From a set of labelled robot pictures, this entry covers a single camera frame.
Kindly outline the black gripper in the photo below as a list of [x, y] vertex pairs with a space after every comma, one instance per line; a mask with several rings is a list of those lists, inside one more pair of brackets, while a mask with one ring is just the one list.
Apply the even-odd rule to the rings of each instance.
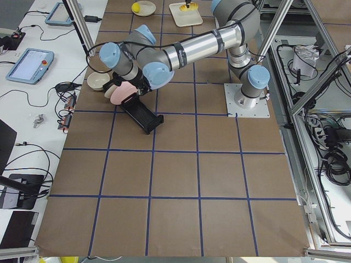
[[136, 87], [137, 94], [139, 96], [143, 96], [146, 93], [151, 91], [149, 81], [146, 79], [146, 77], [143, 75], [143, 73], [141, 71], [138, 71], [137, 75], [134, 78], [132, 78], [131, 80], [126, 80], [122, 76], [120, 76], [116, 72], [114, 72], [112, 74], [112, 80], [113, 80], [113, 83], [119, 87], [121, 86], [122, 83], [131, 84], [132, 86]]

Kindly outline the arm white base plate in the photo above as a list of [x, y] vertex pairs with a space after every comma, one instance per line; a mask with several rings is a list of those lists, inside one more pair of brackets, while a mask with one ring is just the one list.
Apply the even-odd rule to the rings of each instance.
[[269, 118], [267, 100], [263, 90], [257, 98], [245, 97], [241, 90], [242, 84], [225, 83], [225, 100], [228, 117], [236, 118]]

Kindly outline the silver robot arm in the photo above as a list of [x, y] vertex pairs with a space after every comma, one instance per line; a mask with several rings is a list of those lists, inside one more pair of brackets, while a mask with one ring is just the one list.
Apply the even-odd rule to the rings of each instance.
[[218, 21], [217, 29], [156, 48], [154, 35], [141, 25], [124, 41], [105, 43], [99, 58], [122, 81], [130, 82], [144, 95], [170, 82], [175, 70], [227, 50], [228, 66], [242, 81], [234, 95], [235, 103], [254, 108], [270, 80], [269, 71], [251, 60], [247, 46], [258, 32], [259, 12], [250, 1], [213, 1], [211, 11]]

